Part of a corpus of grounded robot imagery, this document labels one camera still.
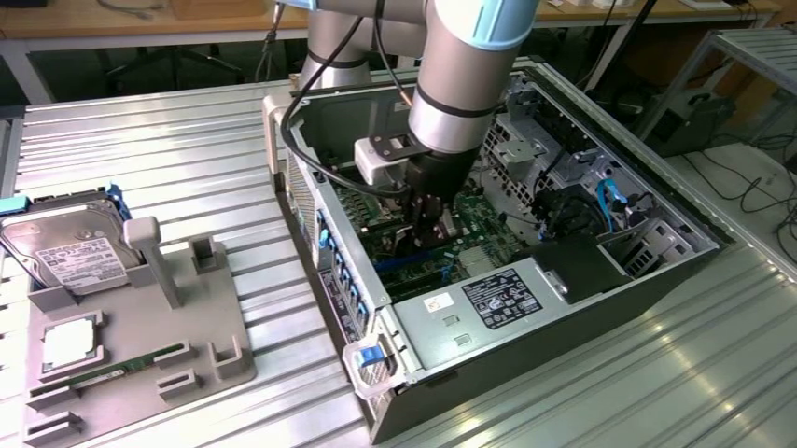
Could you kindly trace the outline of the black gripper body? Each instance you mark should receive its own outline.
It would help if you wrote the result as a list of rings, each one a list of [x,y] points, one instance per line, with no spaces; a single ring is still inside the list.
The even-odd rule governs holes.
[[[407,159],[405,179],[410,186],[407,205],[421,198],[437,199],[443,205],[451,205],[461,191],[473,168],[479,149],[473,148],[459,153],[430,150]]]

